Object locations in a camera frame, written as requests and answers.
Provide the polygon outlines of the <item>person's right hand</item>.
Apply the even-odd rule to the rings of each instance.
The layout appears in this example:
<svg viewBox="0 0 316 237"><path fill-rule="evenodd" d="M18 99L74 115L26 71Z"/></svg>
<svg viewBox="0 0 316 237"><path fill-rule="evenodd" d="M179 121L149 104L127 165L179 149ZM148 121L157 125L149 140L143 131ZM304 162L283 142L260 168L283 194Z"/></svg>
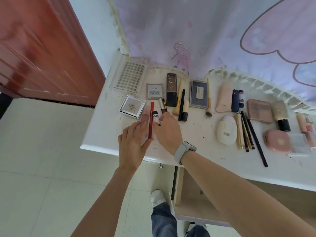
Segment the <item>person's right hand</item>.
<svg viewBox="0 0 316 237"><path fill-rule="evenodd" d="M180 143L183 142L179 122L169 112L162 114L160 121L161 126L154 133L162 147L174 156Z"/></svg>

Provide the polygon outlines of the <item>person's left hand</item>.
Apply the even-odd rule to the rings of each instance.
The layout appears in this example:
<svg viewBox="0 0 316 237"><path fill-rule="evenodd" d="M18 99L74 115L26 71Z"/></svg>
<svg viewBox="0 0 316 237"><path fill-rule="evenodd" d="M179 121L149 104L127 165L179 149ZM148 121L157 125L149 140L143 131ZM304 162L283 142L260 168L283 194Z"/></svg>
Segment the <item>person's left hand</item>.
<svg viewBox="0 0 316 237"><path fill-rule="evenodd" d="M141 151L142 137L147 131L148 123L139 125L135 137L130 139L130 126L123 129L123 146L119 148L119 168L135 173L140 167L146 152Z"/></svg>

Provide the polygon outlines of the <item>person's left forearm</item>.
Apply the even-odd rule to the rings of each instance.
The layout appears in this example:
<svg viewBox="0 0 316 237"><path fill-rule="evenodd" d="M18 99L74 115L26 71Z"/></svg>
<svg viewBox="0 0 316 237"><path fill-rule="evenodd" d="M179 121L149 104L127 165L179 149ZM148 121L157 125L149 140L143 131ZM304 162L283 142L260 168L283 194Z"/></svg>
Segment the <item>person's left forearm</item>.
<svg viewBox="0 0 316 237"><path fill-rule="evenodd" d="M119 166L70 237L114 237L121 206L136 166Z"/></svg>

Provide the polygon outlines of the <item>person's right forearm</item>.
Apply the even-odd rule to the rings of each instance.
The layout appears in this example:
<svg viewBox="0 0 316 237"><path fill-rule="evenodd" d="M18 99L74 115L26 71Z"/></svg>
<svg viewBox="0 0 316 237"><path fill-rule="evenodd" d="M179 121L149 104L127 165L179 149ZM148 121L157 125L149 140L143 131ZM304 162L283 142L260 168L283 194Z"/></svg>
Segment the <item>person's right forearm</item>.
<svg viewBox="0 0 316 237"><path fill-rule="evenodd" d="M191 150L180 162L242 237L316 237L316 229L233 172Z"/></svg>

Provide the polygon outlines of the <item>red lip pencil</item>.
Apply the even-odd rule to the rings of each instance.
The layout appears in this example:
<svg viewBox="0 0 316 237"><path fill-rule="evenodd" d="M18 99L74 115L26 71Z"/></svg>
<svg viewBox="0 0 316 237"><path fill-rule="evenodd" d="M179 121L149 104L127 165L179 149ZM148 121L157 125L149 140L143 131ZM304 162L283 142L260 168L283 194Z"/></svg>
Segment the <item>red lip pencil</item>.
<svg viewBox="0 0 316 237"><path fill-rule="evenodd" d="M155 103L152 101L151 102L151 107L150 107L150 116L149 116L149 129L148 129L148 139L151 139L152 138L152 126L153 126L153 116L152 116L152 113L154 111L154 106L155 106Z"/></svg>

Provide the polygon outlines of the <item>silver square compact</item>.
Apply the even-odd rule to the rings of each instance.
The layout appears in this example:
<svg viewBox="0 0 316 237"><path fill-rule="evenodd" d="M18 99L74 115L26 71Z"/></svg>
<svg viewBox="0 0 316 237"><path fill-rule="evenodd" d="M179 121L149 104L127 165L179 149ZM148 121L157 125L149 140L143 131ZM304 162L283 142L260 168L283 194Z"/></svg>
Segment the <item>silver square compact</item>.
<svg viewBox="0 0 316 237"><path fill-rule="evenodd" d="M146 101L132 95L127 95L120 106L119 113L139 119Z"/></svg>

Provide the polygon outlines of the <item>black mascara tube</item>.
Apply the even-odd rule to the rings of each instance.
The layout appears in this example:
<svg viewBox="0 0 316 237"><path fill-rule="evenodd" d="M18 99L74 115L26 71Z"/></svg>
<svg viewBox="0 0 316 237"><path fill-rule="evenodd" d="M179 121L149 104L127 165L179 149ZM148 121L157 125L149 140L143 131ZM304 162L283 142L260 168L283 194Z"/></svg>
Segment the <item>black mascara tube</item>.
<svg viewBox="0 0 316 237"><path fill-rule="evenodd" d="M182 94L181 94L178 121L182 121L182 113L183 113L183 107L184 107L185 91L186 90L183 89L182 90Z"/></svg>

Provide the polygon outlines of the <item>beige tube with black cap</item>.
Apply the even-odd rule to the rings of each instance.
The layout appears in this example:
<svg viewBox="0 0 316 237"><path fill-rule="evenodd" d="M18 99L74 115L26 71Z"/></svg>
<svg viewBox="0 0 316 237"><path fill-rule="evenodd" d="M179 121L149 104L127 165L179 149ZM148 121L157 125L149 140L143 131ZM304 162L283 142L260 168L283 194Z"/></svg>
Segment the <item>beige tube with black cap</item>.
<svg viewBox="0 0 316 237"><path fill-rule="evenodd" d="M187 122L188 120L188 110L189 110L189 100L185 100L183 104L183 110L181 114L181 121Z"/></svg>

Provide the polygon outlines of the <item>small square labelled palette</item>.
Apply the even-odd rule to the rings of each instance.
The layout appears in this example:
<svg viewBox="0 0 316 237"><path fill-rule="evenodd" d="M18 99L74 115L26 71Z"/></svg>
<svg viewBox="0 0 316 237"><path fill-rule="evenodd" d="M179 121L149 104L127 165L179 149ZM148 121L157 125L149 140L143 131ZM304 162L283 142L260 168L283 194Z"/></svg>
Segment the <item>small square labelled palette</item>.
<svg viewBox="0 0 316 237"><path fill-rule="evenodd" d="M164 99L164 88L163 84L146 84L146 99Z"/></svg>

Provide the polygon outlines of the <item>grey smartwatch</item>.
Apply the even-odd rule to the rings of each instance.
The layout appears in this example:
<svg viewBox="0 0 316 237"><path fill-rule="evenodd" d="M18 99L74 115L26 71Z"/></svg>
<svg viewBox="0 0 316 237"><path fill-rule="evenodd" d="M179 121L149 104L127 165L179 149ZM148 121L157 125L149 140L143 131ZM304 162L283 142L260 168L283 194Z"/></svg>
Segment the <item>grey smartwatch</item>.
<svg viewBox="0 0 316 237"><path fill-rule="evenodd" d="M177 148L175 154L174 154L174 160L176 163L178 163L180 166L182 166L181 159L183 155L188 152L188 151L193 151L195 152L197 148L187 141L183 141L180 143L179 147Z"/></svg>

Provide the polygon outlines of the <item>dark brown rectangular box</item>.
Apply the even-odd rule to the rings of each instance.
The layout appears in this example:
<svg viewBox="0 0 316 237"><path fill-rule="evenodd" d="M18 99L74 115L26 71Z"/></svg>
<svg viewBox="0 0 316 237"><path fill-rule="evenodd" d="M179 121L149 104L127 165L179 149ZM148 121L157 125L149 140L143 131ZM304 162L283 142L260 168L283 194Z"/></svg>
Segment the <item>dark brown rectangular box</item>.
<svg viewBox="0 0 316 237"><path fill-rule="evenodd" d="M177 106L177 75L167 73L167 90L166 90L166 106Z"/></svg>

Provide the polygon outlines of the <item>grey rectangular palette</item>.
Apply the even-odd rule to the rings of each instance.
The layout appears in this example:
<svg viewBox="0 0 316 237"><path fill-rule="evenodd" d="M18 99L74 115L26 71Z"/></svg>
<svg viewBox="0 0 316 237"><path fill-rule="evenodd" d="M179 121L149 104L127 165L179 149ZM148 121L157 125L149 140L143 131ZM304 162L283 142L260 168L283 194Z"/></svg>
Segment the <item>grey rectangular palette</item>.
<svg viewBox="0 0 316 237"><path fill-rule="evenodd" d="M199 80L190 81L189 107L208 108L208 83Z"/></svg>

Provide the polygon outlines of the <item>clear tray of false nails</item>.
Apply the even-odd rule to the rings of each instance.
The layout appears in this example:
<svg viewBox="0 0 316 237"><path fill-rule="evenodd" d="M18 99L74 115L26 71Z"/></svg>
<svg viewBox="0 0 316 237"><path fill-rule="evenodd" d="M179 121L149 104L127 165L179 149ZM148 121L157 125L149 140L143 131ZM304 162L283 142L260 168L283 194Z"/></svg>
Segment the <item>clear tray of false nails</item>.
<svg viewBox="0 0 316 237"><path fill-rule="evenodd" d="M114 75L112 88L128 95L140 93L148 65L134 60L123 60Z"/></svg>

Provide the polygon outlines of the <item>white shoe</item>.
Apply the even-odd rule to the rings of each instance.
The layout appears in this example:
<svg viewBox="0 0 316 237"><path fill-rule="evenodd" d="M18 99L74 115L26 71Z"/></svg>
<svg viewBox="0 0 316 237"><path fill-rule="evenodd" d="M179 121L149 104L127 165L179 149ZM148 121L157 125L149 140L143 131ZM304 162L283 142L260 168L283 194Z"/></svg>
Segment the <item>white shoe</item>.
<svg viewBox="0 0 316 237"><path fill-rule="evenodd" d="M165 202L166 199L161 190L157 189L151 193L151 203L153 208Z"/></svg>

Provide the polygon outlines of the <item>white and pink oval bottle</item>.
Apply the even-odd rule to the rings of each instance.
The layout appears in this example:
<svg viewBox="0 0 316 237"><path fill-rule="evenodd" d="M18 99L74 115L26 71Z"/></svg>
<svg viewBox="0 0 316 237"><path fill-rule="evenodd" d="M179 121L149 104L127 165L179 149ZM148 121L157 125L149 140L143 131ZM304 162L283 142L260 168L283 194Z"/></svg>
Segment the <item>white and pink oval bottle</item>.
<svg viewBox="0 0 316 237"><path fill-rule="evenodd" d="M224 115L219 121L216 136L220 143L232 145L237 139L237 123L232 116Z"/></svg>

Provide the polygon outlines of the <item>peach pink squeeze tube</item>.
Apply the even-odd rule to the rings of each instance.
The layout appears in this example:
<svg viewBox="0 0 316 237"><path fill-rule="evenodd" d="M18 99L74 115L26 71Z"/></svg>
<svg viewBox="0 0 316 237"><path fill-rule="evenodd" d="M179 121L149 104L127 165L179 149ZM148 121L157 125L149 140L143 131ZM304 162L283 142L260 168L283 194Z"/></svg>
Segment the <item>peach pink squeeze tube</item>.
<svg viewBox="0 0 316 237"><path fill-rule="evenodd" d="M232 106L233 87L230 82L224 82L219 88L216 111L229 112Z"/></svg>

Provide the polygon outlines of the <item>open wooden drawer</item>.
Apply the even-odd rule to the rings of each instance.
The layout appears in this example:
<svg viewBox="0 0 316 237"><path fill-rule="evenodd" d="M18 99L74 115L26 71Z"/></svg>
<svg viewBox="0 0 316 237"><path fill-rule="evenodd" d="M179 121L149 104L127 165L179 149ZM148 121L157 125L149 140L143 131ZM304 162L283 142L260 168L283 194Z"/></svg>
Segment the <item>open wooden drawer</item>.
<svg viewBox="0 0 316 237"><path fill-rule="evenodd" d="M183 167L174 169L169 199L171 212L177 220L231 227Z"/></svg>

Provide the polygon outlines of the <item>person's blue jeans leg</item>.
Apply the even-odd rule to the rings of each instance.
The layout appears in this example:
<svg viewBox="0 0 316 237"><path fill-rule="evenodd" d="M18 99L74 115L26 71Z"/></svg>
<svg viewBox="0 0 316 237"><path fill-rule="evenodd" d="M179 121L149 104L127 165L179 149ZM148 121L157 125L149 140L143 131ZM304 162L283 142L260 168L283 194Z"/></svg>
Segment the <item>person's blue jeans leg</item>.
<svg viewBox="0 0 316 237"><path fill-rule="evenodd" d="M151 223L153 237L178 237L177 221L167 202L153 207Z"/></svg>
<svg viewBox="0 0 316 237"><path fill-rule="evenodd" d="M184 237L211 237L205 224L190 223Z"/></svg>

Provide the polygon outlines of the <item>navy blue tube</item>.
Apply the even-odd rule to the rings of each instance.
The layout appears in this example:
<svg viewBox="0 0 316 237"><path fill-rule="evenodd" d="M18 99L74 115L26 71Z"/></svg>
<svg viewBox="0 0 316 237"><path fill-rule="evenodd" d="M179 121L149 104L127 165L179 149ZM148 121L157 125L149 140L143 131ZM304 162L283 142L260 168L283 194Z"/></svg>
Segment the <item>navy blue tube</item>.
<svg viewBox="0 0 316 237"><path fill-rule="evenodd" d="M233 113L239 112L239 90L236 89L232 91L231 111Z"/></svg>

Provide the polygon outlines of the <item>gold cosmetic tube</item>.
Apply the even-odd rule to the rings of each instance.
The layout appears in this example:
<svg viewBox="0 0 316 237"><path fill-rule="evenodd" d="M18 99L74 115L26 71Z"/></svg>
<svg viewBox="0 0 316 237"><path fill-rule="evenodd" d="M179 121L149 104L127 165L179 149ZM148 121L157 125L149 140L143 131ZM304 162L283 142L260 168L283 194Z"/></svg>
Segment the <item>gold cosmetic tube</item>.
<svg viewBox="0 0 316 237"><path fill-rule="evenodd" d="M245 149L242 117L240 113L235 114L235 121L237 125L237 140L236 140L237 146L239 149Z"/></svg>

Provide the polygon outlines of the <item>black and brown eyebrow pencil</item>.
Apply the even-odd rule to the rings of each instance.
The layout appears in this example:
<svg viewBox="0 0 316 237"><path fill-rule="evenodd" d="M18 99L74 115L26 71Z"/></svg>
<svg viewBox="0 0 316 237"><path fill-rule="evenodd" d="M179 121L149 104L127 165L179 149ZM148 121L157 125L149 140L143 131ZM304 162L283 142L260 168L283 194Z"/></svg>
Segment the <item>black and brown eyebrow pencil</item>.
<svg viewBox="0 0 316 237"><path fill-rule="evenodd" d="M245 150L246 150L246 152L249 152L247 131L246 131L246 126L244 123L244 116L243 116L242 111L240 112L240 114L241 114L241 120L242 120L242 130L243 130L243 139L244 139L244 143L245 143Z"/></svg>

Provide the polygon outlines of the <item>black and gold eyebrow pencil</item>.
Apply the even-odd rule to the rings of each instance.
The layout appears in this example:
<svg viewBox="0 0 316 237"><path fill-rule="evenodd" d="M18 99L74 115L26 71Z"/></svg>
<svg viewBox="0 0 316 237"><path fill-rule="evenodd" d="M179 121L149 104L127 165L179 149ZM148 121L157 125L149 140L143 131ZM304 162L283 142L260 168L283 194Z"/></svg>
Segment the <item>black and gold eyebrow pencil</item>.
<svg viewBox="0 0 316 237"><path fill-rule="evenodd" d="M251 133L250 133L249 127L247 125L247 120L246 120L245 113L243 111L241 111L241 115L242 115L242 118L243 118L243 124L244 124L245 130L246 130L246 138L247 138L248 148L254 150L255 146L254 146L253 140L251 138Z"/></svg>

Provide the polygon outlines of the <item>long black pencil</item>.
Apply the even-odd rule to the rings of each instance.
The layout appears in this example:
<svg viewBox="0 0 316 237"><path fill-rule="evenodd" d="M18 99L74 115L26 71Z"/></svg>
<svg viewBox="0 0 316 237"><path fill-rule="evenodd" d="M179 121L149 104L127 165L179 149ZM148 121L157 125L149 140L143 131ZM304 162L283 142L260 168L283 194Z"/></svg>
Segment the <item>long black pencil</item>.
<svg viewBox="0 0 316 237"><path fill-rule="evenodd" d="M251 131L251 133L252 133L252 135L253 135L253 138L254 138L256 147L257 147L257 149L258 149L258 152L259 152L259 154L260 154L261 160L262 160L262 162L263 162L263 165L264 165L264 167L268 167L268 164L267 164L266 158L265 158L265 156L264 156L264 153L263 153L263 151L262 151L262 148L261 148L261 146L260 146L259 140L258 140L257 135L256 135L256 133L255 133L255 130L254 130L252 124L251 124L251 120L250 120L250 118L248 117L247 114L245 114L245 117L246 117L248 126L249 126L249 128L250 128L250 131Z"/></svg>

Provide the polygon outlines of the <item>pink eyeshadow palette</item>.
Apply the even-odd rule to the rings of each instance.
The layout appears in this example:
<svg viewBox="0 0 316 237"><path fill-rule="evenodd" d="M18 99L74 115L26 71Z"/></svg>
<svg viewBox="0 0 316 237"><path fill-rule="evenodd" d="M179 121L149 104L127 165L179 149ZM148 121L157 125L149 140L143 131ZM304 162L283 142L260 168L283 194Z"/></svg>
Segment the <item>pink eyeshadow palette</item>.
<svg viewBox="0 0 316 237"><path fill-rule="evenodd" d="M251 120L262 123L273 123L271 103L256 99L247 100L248 116Z"/></svg>

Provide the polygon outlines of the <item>purple cartoon print curtain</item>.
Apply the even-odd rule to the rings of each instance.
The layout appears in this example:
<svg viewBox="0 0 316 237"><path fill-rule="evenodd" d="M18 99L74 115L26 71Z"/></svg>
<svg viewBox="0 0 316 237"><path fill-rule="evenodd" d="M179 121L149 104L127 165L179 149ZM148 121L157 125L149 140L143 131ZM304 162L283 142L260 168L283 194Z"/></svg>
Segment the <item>purple cartoon print curtain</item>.
<svg viewBox="0 0 316 237"><path fill-rule="evenodd" d="M316 114L316 0L107 0L124 55L211 71Z"/></svg>

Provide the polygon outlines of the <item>red-brown wooden door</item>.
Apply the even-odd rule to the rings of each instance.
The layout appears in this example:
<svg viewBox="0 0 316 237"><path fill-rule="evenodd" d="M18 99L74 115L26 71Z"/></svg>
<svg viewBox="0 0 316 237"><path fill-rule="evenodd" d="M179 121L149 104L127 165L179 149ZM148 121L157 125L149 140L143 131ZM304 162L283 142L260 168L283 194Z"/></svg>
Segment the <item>red-brown wooden door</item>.
<svg viewBox="0 0 316 237"><path fill-rule="evenodd" d="M69 0L0 0L0 92L96 106L104 83Z"/></svg>

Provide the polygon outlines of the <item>pink round cushion compact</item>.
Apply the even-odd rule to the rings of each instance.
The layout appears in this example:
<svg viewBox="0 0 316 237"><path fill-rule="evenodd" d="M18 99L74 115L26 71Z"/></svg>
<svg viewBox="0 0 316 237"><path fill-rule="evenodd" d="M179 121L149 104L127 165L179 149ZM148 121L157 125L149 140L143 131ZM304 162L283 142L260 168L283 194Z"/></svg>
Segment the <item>pink round cushion compact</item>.
<svg viewBox="0 0 316 237"><path fill-rule="evenodd" d="M263 132L263 140L265 146L273 152L288 154L291 151L290 137L281 130L266 130Z"/></svg>

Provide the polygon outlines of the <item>gold bottle with black cap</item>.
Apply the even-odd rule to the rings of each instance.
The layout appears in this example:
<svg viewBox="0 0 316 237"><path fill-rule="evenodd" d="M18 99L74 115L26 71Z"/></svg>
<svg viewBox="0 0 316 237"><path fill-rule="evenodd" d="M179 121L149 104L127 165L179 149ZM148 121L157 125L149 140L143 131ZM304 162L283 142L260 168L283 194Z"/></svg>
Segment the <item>gold bottle with black cap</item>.
<svg viewBox="0 0 316 237"><path fill-rule="evenodd" d="M279 130L283 132L290 132L290 124L288 120L288 112L287 107L284 101L278 100L272 103L272 113L274 116L274 119L276 120Z"/></svg>

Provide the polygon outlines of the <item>clear plastic box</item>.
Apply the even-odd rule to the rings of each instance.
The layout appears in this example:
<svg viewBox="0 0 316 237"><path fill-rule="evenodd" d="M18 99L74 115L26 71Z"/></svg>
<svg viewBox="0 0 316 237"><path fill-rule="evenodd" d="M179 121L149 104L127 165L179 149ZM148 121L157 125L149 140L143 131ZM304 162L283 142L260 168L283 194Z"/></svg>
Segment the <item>clear plastic box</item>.
<svg viewBox="0 0 316 237"><path fill-rule="evenodd" d="M310 157L313 155L307 139L304 134L295 134L288 132L290 139L290 152L287 154L290 157Z"/></svg>

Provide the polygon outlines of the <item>peach lipstick tube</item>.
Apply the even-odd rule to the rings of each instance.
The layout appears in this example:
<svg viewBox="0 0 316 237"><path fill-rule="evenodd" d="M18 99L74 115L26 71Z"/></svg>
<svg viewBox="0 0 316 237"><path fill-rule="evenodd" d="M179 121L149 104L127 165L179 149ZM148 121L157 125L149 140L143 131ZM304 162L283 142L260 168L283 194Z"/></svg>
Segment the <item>peach lipstick tube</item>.
<svg viewBox="0 0 316 237"><path fill-rule="evenodd" d="M298 121L298 124L299 124L300 131L302 133L306 133L307 132L306 116L304 114L302 114L302 113L297 113L296 117L297 117L297 121Z"/></svg>

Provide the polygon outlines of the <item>pink lip gloss tube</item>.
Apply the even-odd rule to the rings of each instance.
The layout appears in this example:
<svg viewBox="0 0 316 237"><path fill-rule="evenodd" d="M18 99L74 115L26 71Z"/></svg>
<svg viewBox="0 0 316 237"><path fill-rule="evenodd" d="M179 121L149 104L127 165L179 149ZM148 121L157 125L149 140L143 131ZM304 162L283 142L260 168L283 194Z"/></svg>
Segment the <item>pink lip gloss tube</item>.
<svg viewBox="0 0 316 237"><path fill-rule="evenodd" d="M312 149L316 149L316 132L314 129L314 123L309 116L306 116L306 139Z"/></svg>

